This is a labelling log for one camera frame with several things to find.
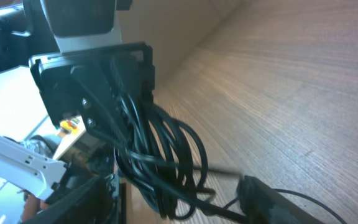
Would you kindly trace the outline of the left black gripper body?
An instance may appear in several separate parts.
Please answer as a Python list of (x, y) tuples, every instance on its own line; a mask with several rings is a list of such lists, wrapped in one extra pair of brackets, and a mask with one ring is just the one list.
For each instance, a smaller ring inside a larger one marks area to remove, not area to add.
[(144, 42), (34, 55), (29, 65), (55, 126), (81, 115), (103, 128), (125, 131), (120, 98), (151, 100), (154, 90), (153, 49)]

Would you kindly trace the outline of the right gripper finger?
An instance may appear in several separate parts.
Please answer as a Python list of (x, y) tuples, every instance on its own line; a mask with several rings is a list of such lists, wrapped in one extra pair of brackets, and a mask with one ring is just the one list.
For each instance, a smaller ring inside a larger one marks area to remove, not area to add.
[(242, 177), (237, 195), (241, 211), (250, 223), (322, 224), (256, 177)]

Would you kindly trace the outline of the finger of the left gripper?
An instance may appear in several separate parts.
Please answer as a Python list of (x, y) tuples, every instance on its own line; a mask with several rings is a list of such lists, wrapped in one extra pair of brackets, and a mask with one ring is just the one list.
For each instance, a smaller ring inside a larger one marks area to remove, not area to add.
[(128, 130), (113, 99), (106, 73), (97, 62), (75, 65), (70, 71), (80, 100), (80, 114), (86, 120), (88, 132), (96, 138), (115, 146), (126, 143)]

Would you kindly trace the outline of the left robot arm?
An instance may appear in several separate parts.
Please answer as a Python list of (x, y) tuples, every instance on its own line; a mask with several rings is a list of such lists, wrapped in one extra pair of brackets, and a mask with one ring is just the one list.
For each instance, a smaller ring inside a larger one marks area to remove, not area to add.
[[(48, 113), (54, 124), (81, 115), (96, 133), (122, 140), (129, 133), (119, 97), (124, 93), (115, 75), (128, 74), (121, 54), (132, 48), (121, 42), (117, 12), (131, 1), (24, 1), (0, 15), (0, 125), (2, 131), (22, 131), (33, 119)], [(56, 52), (63, 62), (57, 74), (33, 66), (31, 86), (12, 72), (31, 56)], [(66, 165), (28, 151), (0, 135), (0, 178), (51, 200), (65, 185)]]

